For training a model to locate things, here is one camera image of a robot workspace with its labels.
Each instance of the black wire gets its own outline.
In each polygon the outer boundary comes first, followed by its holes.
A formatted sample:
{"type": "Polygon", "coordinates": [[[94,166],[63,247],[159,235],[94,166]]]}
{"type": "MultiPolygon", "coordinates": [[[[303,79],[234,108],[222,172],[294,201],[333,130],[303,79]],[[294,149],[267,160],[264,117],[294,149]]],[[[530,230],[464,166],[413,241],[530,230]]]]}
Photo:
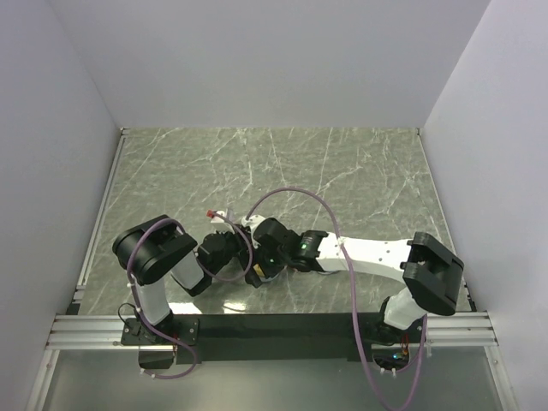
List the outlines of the black wire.
{"type": "Polygon", "coordinates": [[[136,307],[133,305],[133,304],[129,304],[128,302],[123,302],[119,307],[118,307],[118,318],[124,323],[124,325],[129,328],[129,325],[128,325],[128,322],[122,318],[122,315],[120,314],[120,308],[122,308],[123,306],[130,306],[134,309],[134,313],[137,312],[136,310],[136,307]]]}

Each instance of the gray marble surface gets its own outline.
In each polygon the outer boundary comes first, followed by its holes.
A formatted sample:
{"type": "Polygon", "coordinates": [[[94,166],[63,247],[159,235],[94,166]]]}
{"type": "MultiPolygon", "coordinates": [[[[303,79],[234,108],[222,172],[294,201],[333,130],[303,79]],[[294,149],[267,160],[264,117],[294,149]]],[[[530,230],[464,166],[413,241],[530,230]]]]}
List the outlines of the gray marble surface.
{"type": "MultiPolygon", "coordinates": [[[[116,236],[160,214],[182,222],[198,242],[211,232],[208,209],[244,215],[262,194],[299,186],[322,195],[342,234],[373,240],[412,237],[417,230],[450,247],[419,137],[414,128],[175,128],[131,129],[92,256],[81,314],[114,314],[130,300],[125,273],[110,247],[116,236]]],[[[331,230],[327,213],[302,194],[276,194],[259,214],[297,232],[331,230]]],[[[223,275],[235,275],[237,265],[223,275]]],[[[350,310],[348,273],[284,271],[259,289],[215,282],[190,297],[166,277],[176,313],[331,313],[350,310]]],[[[361,311],[377,311],[403,285],[358,275],[361,311]]],[[[462,287],[458,309],[469,311],[462,287]]]]}

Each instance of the tabletop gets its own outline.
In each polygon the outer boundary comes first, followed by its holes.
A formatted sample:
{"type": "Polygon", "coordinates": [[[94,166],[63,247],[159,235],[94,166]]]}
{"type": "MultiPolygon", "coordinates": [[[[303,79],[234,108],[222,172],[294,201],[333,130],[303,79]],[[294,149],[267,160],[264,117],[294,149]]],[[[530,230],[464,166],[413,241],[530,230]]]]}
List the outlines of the tabletop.
{"type": "MultiPolygon", "coordinates": [[[[284,186],[322,196],[345,236],[398,240],[426,231],[452,248],[416,128],[132,128],[122,144],[80,314],[114,314],[130,301],[125,272],[111,252],[125,229],[167,214],[200,243],[211,232],[207,210],[230,207],[241,217],[261,195],[284,186]]],[[[332,231],[320,204],[303,194],[275,194],[257,213],[297,233],[332,231]]],[[[234,263],[221,275],[239,270],[234,263]]],[[[357,277],[362,312],[379,310],[404,287],[384,277],[357,277]]],[[[258,289],[243,280],[214,281],[194,298],[170,276],[165,284],[174,313],[350,311],[347,272],[286,270],[258,289]]],[[[467,295],[463,283],[459,311],[470,310],[467,295]]]]}

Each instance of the white wall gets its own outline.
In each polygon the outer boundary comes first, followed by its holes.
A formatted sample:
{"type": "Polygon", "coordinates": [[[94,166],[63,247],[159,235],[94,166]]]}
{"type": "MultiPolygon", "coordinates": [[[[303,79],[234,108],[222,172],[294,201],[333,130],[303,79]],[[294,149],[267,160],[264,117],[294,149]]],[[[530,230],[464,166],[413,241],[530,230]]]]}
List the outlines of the white wall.
{"type": "Polygon", "coordinates": [[[0,398],[23,409],[119,132],[50,5],[0,2],[0,398]]]}
{"type": "Polygon", "coordinates": [[[50,0],[124,127],[424,125],[488,0],[50,0]]]}
{"type": "Polygon", "coordinates": [[[425,127],[465,261],[523,410],[548,404],[548,2],[492,0],[425,127]]]}

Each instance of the gray wall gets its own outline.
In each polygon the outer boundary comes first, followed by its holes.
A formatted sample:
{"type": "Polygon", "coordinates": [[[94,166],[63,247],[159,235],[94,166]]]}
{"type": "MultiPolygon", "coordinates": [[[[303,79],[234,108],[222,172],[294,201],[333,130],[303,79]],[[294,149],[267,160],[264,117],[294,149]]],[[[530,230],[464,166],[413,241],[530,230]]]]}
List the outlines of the gray wall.
{"type": "Polygon", "coordinates": [[[50,0],[124,127],[424,125],[488,0],[50,0]]]}
{"type": "Polygon", "coordinates": [[[0,2],[1,409],[74,293],[118,131],[43,0],[0,2]]]}
{"type": "Polygon", "coordinates": [[[493,0],[425,128],[473,297],[523,410],[546,409],[548,3],[493,0]]]}

